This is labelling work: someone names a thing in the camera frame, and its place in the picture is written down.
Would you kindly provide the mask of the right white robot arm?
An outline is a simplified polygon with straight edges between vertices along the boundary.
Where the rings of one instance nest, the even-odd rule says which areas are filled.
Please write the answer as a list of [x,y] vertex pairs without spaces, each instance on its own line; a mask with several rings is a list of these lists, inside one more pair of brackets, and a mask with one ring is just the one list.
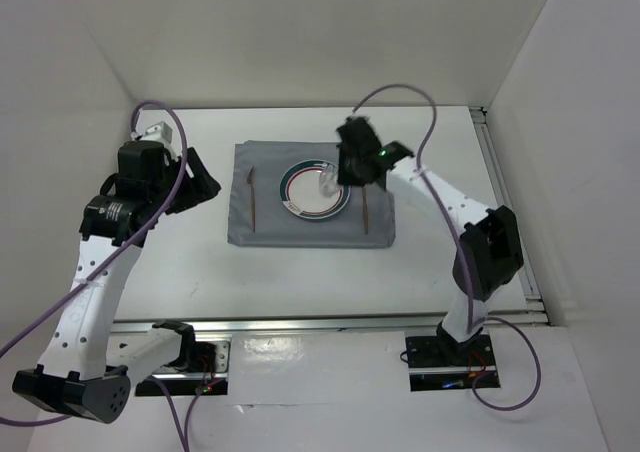
[[382,144],[368,119],[352,116],[337,128],[340,185],[376,185],[427,214],[440,213],[452,234],[453,302],[436,329],[436,351],[448,364],[471,351],[494,293],[523,267],[517,219],[507,206],[491,208],[424,166],[404,144]]

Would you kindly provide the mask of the grey cloth placemat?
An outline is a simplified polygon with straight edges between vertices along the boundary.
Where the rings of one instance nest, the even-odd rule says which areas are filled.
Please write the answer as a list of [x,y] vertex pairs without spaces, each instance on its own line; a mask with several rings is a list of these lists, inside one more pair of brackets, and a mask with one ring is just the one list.
[[[235,146],[227,241],[239,247],[382,249],[395,241],[394,198],[376,185],[366,187],[369,234],[364,234],[360,188],[351,189],[349,204],[325,221],[307,221],[290,213],[279,196],[283,174],[309,159],[336,163],[330,142],[246,141]],[[251,229],[246,177],[255,167],[256,232]]]

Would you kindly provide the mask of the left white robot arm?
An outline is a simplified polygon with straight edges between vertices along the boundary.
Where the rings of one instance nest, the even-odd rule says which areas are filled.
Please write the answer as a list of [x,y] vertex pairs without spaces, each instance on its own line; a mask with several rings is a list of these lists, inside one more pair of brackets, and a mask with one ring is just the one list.
[[13,392],[38,408],[104,424],[123,412],[131,391],[162,367],[184,371],[201,352],[192,326],[152,325],[140,341],[109,352],[108,342],[126,281],[146,235],[145,222],[167,202],[168,213],[213,199],[220,184],[196,150],[174,157],[170,146],[130,141],[118,151],[118,170],[85,207],[80,227],[74,297],[36,365],[16,372]]

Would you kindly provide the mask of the copper knife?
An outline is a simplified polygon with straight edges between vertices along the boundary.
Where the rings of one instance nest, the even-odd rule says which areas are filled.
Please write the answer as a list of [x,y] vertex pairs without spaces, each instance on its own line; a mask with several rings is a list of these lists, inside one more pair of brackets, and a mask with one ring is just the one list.
[[368,210],[368,197],[366,187],[362,188],[362,218],[363,218],[363,229],[364,234],[369,234],[369,210]]

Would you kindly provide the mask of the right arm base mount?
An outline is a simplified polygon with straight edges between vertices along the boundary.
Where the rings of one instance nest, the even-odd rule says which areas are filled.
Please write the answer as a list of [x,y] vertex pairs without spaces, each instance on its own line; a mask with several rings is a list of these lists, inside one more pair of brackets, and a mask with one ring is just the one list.
[[479,338],[460,355],[447,358],[439,348],[435,335],[405,338],[400,360],[408,367],[412,392],[453,391],[476,387],[501,387],[493,344],[488,334]]

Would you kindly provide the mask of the copper fork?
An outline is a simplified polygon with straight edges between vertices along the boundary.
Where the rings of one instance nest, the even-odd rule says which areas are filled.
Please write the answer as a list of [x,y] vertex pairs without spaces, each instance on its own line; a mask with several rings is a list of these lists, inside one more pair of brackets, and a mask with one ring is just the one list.
[[253,233],[256,232],[256,202],[255,202],[254,174],[255,174],[255,167],[252,166],[246,177],[246,182],[247,182],[247,185],[249,186],[251,229]]

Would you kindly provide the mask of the green rimmed white plate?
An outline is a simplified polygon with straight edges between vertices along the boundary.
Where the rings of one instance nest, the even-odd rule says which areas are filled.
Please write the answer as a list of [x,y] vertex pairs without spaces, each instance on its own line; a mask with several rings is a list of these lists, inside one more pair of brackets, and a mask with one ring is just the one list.
[[307,221],[325,221],[336,216],[349,204],[351,189],[348,186],[341,185],[341,191],[330,198],[320,193],[319,175],[327,167],[337,169],[337,165],[330,161],[309,159],[286,170],[280,180],[279,196],[290,213]]

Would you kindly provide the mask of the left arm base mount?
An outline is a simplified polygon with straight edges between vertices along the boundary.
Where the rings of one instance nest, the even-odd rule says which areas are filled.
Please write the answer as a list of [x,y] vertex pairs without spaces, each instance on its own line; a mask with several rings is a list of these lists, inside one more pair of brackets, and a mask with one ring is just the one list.
[[224,396],[229,388],[230,354],[231,341],[227,338],[197,339],[186,366],[163,366],[152,376],[172,397]]

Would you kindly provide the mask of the clear plastic cup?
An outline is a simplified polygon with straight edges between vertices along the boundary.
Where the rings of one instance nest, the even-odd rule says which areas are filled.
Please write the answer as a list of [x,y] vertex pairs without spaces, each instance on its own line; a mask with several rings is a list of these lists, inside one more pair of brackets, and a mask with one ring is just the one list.
[[342,189],[338,183],[338,170],[335,167],[324,168],[320,172],[318,185],[324,197],[330,198],[337,195]]

